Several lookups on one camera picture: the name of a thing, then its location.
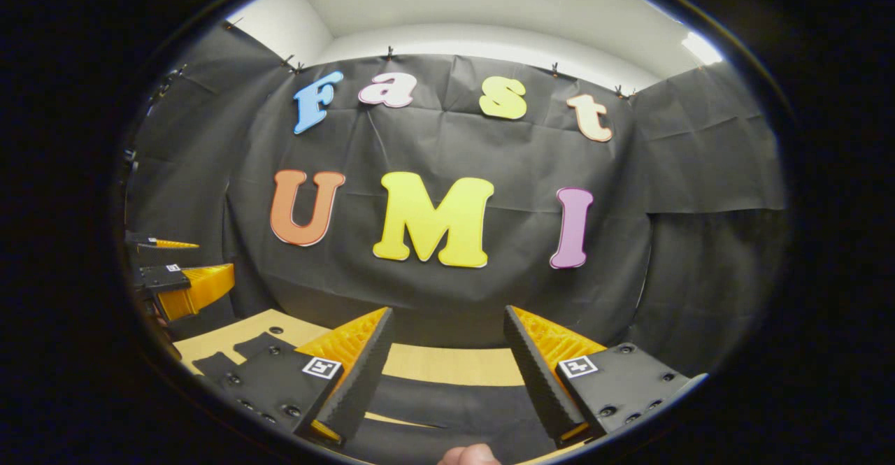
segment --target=white ceiling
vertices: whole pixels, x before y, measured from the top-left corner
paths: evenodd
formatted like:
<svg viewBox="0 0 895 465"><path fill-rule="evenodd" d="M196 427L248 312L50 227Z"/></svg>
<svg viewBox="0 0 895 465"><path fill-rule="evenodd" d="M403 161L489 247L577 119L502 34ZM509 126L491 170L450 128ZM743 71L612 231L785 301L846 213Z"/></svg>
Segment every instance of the white ceiling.
<svg viewBox="0 0 895 465"><path fill-rule="evenodd" d="M536 31L602 50L659 78L696 66L687 28L643 0L308 0L334 37L407 24Z"/></svg>

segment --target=white wall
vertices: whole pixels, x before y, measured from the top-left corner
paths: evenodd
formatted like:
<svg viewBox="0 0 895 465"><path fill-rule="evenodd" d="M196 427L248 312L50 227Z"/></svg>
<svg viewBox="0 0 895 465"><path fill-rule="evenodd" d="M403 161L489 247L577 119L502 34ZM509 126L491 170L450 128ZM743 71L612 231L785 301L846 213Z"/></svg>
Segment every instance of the white wall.
<svg viewBox="0 0 895 465"><path fill-rule="evenodd" d="M333 41L323 19L308 0L255 0L227 18L266 45L291 66L310 66Z"/></svg>
<svg viewBox="0 0 895 465"><path fill-rule="evenodd" d="M624 94L659 82L657 76L623 59L565 38L524 29L481 24L416 24L362 31L336 38L317 57L316 64L340 59L394 54L451 54L488 57L550 69Z"/></svg>

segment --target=letter m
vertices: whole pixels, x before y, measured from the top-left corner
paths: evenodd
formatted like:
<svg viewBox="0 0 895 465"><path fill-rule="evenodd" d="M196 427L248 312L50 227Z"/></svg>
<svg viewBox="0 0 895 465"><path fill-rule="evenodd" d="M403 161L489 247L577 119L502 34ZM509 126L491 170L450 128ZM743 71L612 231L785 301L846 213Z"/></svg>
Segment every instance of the letter m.
<svg viewBox="0 0 895 465"><path fill-rule="evenodd" d="M407 228L416 255L428 261L447 232L447 245L438 252L438 260L447 266L479 268L488 264L482 251L482 222L485 202L494 194L494 185L482 178L460 178L438 209L432 206L422 179L415 173L387 173L382 185L389 191L382 240L373 246L373 254L383 259L403 261L410 249L403 244Z"/></svg>

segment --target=ceiling light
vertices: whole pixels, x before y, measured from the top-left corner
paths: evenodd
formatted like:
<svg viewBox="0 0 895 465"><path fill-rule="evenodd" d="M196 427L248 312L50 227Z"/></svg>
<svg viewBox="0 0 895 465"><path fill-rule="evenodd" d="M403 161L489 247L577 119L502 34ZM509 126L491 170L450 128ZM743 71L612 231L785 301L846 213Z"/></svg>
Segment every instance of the ceiling light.
<svg viewBox="0 0 895 465"><path fill-rule="evenodd" d="M688 48L690 52L696 56L697 59L703 62L703 64L712 64L718 63L718 61L723 61L722 55L712 47L712 44L706 41L705 38L696 35L694 32L687 33L687 38L684 38L684 41L681 41L681 44L684 44L685 48Z"/></svg>

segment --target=foam letter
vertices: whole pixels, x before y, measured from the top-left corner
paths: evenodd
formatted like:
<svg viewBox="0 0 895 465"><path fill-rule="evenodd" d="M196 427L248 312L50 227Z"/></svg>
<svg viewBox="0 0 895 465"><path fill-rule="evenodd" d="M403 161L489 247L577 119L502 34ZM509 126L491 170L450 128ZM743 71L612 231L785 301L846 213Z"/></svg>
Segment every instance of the foam letter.
<svg viewBox="0 0 895 465"><path fill-rule="evenodd" d="M373 246L379 258L403 261L410 249L403 244L407 226L416 256L428 261L447 231L447 245L438 252L438 260L447 266L483 267L488 255L482 251L482 223L485 202L494 194L494 185L482 178L460 178L438 210L432 206L422 179L415 173L387 173L382 185L389 190L386 222L382 240Z"/></svg>
<svg viewBox="0 0 895 465"><path fill-rule="evenodd" d="M410 92L416 87L416 77L409 73L380 73L373 77L373 82L357 93L360 101L371 105L385 103L391 108L406 107L413 101Z"/></svg>
<svg viewBox="0 0 895 465"><path fill-rule="evenodd" d="M298 187L304 183L305 178L307 175L297 169L283 169L274 175L277 190L271 205L271 229L277 238L290 245L311 246L326 236L333 200L336 199L336 188L345 184L345 175L341 173L322 171L314 175L314 183L317 184L314 213L311 214L308 225L299 226L292 220L292 209Z"/></svg>
<svg viewBox="0 0 895 465"><path fill-rule="evenodd" d="M522 99L525 86L516 79L488 77L482 83L482 92L485 96L479 98L479 107L482 107L485 115L518 119L523 117L528 109L525 100Z"/></svg>
<svg viewBox="0 0 895 465"><path fill-rule="evenodd" d="M557 199L562 203L562 231L559 233L559 248L550 258L550 266L554 269L579 267L587 260L582 246L585 242L587 207L594 202L594 195L584 189L566 187L557 191Z"/></svg>
<svg viewBox="0 0 895 465"><path fill-rule="evenodd" d="M608 142L613 137L613 131L610 128L602 127L600 117L597 115L605 115L606 107L594 102L593 96L581 94L575 98L567 99L566 103L575 109L575 115L578 117L578 129L581 134L596 142Z"/></svg>
<svg viewBox="0 0 895 465"><path fill-rule="evenodd" d="M320 103L329 105L329 102L333 101L335 90L332 85L343 77L341 72L333 72L295 93L294 99L298 101L298 124L295 125L295 134L303 133L314 124L323 121L327 112L320 109Z"/></svg>

